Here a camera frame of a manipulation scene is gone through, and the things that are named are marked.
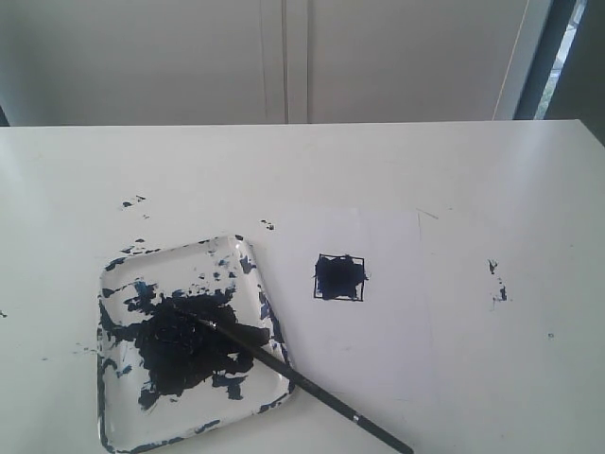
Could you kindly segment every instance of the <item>cabinet door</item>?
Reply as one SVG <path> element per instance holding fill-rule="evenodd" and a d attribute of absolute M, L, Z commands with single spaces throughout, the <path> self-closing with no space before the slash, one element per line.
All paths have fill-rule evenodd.
<path fill-rule="evenodd" d="M 283 123 L 281 0 L 0 5 L 11 125 Z"/>
<path fill-rule="evenodd" d="M 550 0 L 287 3 L 288 108 L 332 123 L 512 118 Z"/>

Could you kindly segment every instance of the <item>drawn square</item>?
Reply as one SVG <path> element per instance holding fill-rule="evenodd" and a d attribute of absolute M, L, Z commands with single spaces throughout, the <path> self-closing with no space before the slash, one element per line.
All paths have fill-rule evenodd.
<path fill-rule="evenodd" d="M 366 276 L 361 257 L 321 253 L 315 264 L 313 297 L 322 300 L 363 301 Z"/>

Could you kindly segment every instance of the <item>white paper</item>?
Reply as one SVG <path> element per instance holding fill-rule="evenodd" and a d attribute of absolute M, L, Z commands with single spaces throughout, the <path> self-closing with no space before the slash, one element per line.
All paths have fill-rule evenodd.
<path fill-rule="evenodd" d="M 433 393 L 418 214 L 299 209 L 272 221 L 263 275 L 294 366 L 331 392 Z M 314 298 L 320 253 L 364 258 L 363 302 Z"/>

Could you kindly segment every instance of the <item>paintbrush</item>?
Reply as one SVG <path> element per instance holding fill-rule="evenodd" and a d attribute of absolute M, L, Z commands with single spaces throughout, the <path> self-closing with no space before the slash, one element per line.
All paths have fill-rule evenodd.
<path fill-rule="evenodd" d="M 201 324 L 207 326 L 208 328 L 215 330 L 216 332 L 218 332 L 218 333 L 222 334 L 223 336 L 225 336 L 226 338 L 230 339 L 232 342 L 234 342 L 241 348 L 247 350 L 256 359 L 258 359 L 259 361 L 266 364 L 268 367 L 273 369 L 278 374 L 283 375 L 290 381 L 293 381 L 295 385 L 304 389 L 312 396 L 318 398 L 321 402 L 323 402 L 325 405 L 330 407 L 332 410 L 337 411 L 345 418 L 350 419 L 351 421 L 356 423 L 358 426 L 360 426 L 364 430 L 367 430 L 378 440 L 386 443 L 387 445 L 389 445 L 393 449 L 397 450 L 398 452 L 402 452 L 404 454 L 413 454 L 413 452 L 414 452 L 413 449 L 411 447 L 409 447 L 408 445 L 406 445 L 404 442 L 395 438 L 390 433 L 388 433 L 384 429 L 377 426 L 375 423 L 370 421 L 365 416 L 362 416 L 361 414 L 359 414 L 357 411 L 355 411 L 354 409 L 349 407 L 347 404 L 342 402 L 340 399 L 337 399 L 336 397 L 334 397 L 333 395 L 331 395 L 330 393 L 325 391 L 323 388 L 321 388 L 320 386 L 313 383 L 311 380 L 309 380 L 304 375 L 296 372 L 290 366 L 281 362 L 279 359 L 274 357 L 271 353 L 266 352 L 262 348 L 256 347 L 254 345 L 250 345 L 245 340 L 243 340 L 236 332 L 227 328 L 223 324 L 211 322 L 209 320 L 204 320 L 191 313 L 187 313 L 186 315 L 193 317 L 194 320 L 196 320 L 198 323 L 201 323 Z"/>

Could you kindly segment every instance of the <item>black brush handle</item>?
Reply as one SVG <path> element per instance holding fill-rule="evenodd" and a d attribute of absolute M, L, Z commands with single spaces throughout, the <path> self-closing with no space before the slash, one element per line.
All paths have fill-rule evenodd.
<path fill-rule="evenodd" d="M 205 321 L 202 319 L 198 319 L 198 321 L 200 323 L 205 324 L 206 326 L 211 327 L 212 329 L 215 329 L 217 332 L 219 332 L 226 338 L 229 338 L 233 342 L 240 345 L 242 348 L 245 348 L 250 353 L 252 353 L 252 355 L 255 358 L 257 358 L 259 361 L 265 363 L 268 367 L 273 369 L 275 372 L 278 372 L 279 374 L 281 374 L 284 377 L 288 378 L 289 380 L 293 381 L 295 385 L 300 386 L 305 391 L 307 391 L 309 394 L 313 395 L 314 397 L 317 397 L 321 402 L 323 402 L 325 405 L 327 405 L 331 409 L 336 410 L 345 418 L 350 419 L 351 421 L 356 423 L 358 426 L 360 426 L 364 430 L 367 430 L 378 440 L 386 443 L 387 445 L 389 445 L 393 449 L 397 450 L 398 452 L 402 452 L 404 454 L 413 454 L 414 450 L 411 447 L 409 447 L 408 445 L 406 445 L 404 442 L 393 437 L 386 430 L 380 428 L 375 423 L 370 421 L 368 418 L 366 418 L 365 416 L 362 416 L 357 411 L 353 410 L 351 407 L 349 407 L 347 404 L 342 402 L 340 399 L 337 399 L 336 397 L 334 397 L 333 395 L 331 395 L 330 393 L 325 391 L 323 388 L 321 388 L 320 386 L 313 383 L 311 380 L 309 380 L 304 375 L 299 374 L 294 369 L 292 369 L 290 366 L 281 362 L 279 359 L 274 357 L 272 354 L 266 352 L 262 348 L 255 347 L 253 345 L 248 344 L 244 340 L 240 339 L 239 336 L 237 336 L 237 334 L 234 333 L 232 330 L 227 329 L 224 326 L 221 326 L 220 324 L 217 324 L 214 322 L 208 322 L 208 321 Z"/>

